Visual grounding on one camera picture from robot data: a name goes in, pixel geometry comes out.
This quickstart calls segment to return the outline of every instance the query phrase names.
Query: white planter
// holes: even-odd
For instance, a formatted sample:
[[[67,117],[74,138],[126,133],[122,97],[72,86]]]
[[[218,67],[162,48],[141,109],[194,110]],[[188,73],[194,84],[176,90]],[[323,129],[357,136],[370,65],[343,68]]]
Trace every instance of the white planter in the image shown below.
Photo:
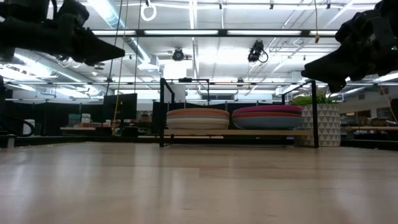
[[[313,129],[312,105],[302,106],[303,123],[299,129]],[[338,147],[341,142],[340,111],[336,104],[318,104],[318,137],[320,147]],[[296,136],[297,146],[314,146],[313,136]]]

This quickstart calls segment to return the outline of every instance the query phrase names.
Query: wall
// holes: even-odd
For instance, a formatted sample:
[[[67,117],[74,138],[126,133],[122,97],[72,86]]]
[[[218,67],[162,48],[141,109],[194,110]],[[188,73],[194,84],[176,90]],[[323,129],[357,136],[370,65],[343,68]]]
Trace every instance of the wall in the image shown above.
[[[371,110],[371,114],[375,115],[378,108],[389,107],[389,101],[386,97],[391,99],[398,98],[398,88],[390,86],[387,96],[380,95],[378,91],[368,91],[364,94],[364,100],[359,100],[358,94],[345,98],[345,102],[339,104],[340,113]]]

